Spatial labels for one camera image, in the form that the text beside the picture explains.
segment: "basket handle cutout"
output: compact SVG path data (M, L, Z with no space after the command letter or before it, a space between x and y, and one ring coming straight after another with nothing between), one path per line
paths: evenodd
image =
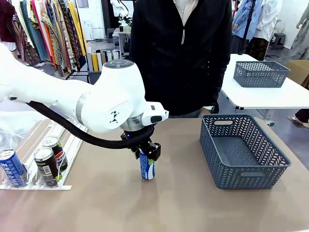
M266 176L265 172L243 172L240 174L243 177L264 177Z
M224 125L224 126L229 126L229 125L232 125L233 124L233 121L232 120L227 120L227 121L215 121L214 122L215 125Z

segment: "table leg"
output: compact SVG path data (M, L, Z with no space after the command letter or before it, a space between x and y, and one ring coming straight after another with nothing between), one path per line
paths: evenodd
M119 35L119 56L120 58L119 59L122 59L122 51L123 51L123 39L124 39L124 36L123 34L118 34Z
M267 125L269 125L270 127L273 127L275 125L275 122L271 120L273 114L274 114L274 110L268 109L266 110L264 114L264 118L263 118L264 121L267 123Z

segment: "hand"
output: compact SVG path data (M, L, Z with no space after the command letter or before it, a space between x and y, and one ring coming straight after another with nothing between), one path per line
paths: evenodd
M202 112L199 114L198 117L202 117L203 115L210 115L211 111L208 109L203 109Z
M233 27L233 31L236 31L237 30L237 27L238 27L238 24L235 23L234 27Z

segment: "basket handle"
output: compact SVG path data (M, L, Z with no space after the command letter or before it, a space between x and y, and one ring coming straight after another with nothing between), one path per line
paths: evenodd
M216 126L230 126L233 124L232 120L217 120L214 122Z
M242 172L239 174L242 177L265 177L267 173L265 171L252 171L252 172Z

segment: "table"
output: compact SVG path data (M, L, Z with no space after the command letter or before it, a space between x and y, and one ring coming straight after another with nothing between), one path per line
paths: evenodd
M120 53L120 59L122 59L122 54L125 55L125 51L124 51L125 35L131 34L131 27L124 27L124 31L120 31L119 28L116 28L114 33L119 35L119 53Z
M232 54L227 66L222 92L237 109L266 109L271 120L273 109L308 109L309 91L289 78L281 88L243 88L234 79L236 61L257 61L249 55Z
M156 177L144 181L128 149L83 143L70 191L0 191L1 232L291 232L309 229L307 169L262 120L293 163L272 190L221 190L201 146L201 121L158 123ZM121 130L101 135L119 140Z

